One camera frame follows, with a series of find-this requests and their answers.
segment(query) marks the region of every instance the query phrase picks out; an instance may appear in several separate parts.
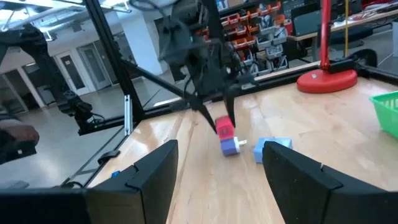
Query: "green basket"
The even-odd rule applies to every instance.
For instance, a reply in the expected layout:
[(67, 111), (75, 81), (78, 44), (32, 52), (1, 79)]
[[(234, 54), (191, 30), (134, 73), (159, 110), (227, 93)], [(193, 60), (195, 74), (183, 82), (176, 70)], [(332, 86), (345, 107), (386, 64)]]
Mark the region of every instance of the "green basket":
[(398, 138), (398, 91), (369, 98), (381, 128)]

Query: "purple block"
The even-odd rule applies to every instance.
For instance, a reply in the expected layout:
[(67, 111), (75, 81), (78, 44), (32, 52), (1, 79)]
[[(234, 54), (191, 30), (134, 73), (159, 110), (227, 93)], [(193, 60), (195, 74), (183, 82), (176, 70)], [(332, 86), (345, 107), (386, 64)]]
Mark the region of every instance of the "purple block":
[(223, 151), (224, 156), (239, 154), (238, 139), (232, 138), (221, 140), (221, 150)]

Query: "red lamp base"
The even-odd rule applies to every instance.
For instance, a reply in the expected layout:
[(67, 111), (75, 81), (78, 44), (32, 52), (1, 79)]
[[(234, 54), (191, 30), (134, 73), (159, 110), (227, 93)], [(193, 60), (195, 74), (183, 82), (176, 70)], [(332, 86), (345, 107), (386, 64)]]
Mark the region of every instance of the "red lamp base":
[(297, 88), (306, 93), (332, 93), (352, 87), (357, 81), (355, 70), (329, 74), (326, 70), (317, 69), (300, 76)]

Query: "door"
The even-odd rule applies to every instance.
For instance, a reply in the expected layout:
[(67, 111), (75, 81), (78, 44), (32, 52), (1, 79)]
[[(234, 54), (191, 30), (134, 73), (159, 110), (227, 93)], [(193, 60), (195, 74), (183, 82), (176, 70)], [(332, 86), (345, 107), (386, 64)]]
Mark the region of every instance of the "door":
[(18, 114), (27, 111), (26, 105), (18, 96), (5, 75), (0, 76), (0, 104), (3, 105), (10, 114)]
[(55, 56), (58, 61), (58, 66), (67, 80), (69, 87), (77, 95), (84, 95), (89, 93), (90, 90), (84, 83), (80, 76), (80, 73), (76, 67), (76, 63), (73, 61), (73, 57), (70, 51), (58, 54)]
[(101, 44), (101, 41), (97, 40), (96, 42), (94, 42), (94, 45), (98, 51), (99, 57), (101, 57), (102, 63), (105, 66), (106, 72), (108, 73), (112, 84), (119, 83), (119, 80), (116, 78), (116, 75), (114, 74), (113, 68), (111, 66), (111, 62), (109, 61), (109, 58), (105, 53), (105, 49), (104, 49), (104, 46)]
[(26, 105), (28, 110), (38, 109), (39, 104), (36, 102), (33, 94), (30, 92), (25, 81), (22, 79), (18, 70), (14, 69), (4, 74), (6, 80), (11, 84), (19, 98)]
[(79, 47), (79, 53), (86, 65), (88, 73), (97, 87), (97, 90), (110, 86), (111, 80), (94, 44)]

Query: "wooden tabletop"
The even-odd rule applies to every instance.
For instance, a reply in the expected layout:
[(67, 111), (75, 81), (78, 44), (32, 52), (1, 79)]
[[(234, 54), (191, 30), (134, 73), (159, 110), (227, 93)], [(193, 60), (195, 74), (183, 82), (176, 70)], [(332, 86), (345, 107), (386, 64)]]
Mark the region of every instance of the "wooden tabletop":
[[(358, 25), (365, 24), (365, 23), (368, 23), (368, 22), (376, 21), (378, 19), (383, 19), (385, 17), (393, 16), (393, 15), (396, 15), (396, 14), (398, 14), (398, 9), (394, 10), (394, 11), (390, 11), (390, 12), (385, 12), (385, 13), (377, 13), (377, 14), (371, 16), (371, 17), (362, 19), (360, 21), (354, 21), (352, 23), (349, 23), (347, 25), (347, 27), (358, 26)], [(334, 31), (338, 31), (338, 30), (342, 30), (342, 29), (345, 29), (345, 25), (337, 26), (337, 27), (332, 26), (331, 31), (334, 32)], [(318, 33), (314, 32), (312, 34), (301, 35), (299, 37), (288, 36), (287, 38), (289, 40), (300, 41), (300, 40), (305, 40), (305, 39), (309, 39), (309, 38), (312, 38), (312, 37), (316, 37), (317, 35), (318, 35)]]
[[(359, 79), (337, 93), (312, 95), (295, 84), (240, 96), (236, 135), (248, 140), (224, 157), (210, 125), (192, 110), (142, 121), (91, 183), (123, 170), (169, 139), (178, 140), (178, 174), (168, 223), (283, 223), (253, 149), (261, 137), (292, 138), (294, 150), (387, 190), (398, 190), (398, 141), (381, 131), (370, 96), (396, 86)], [(223, 103), (207, 106), (214, 118)]]

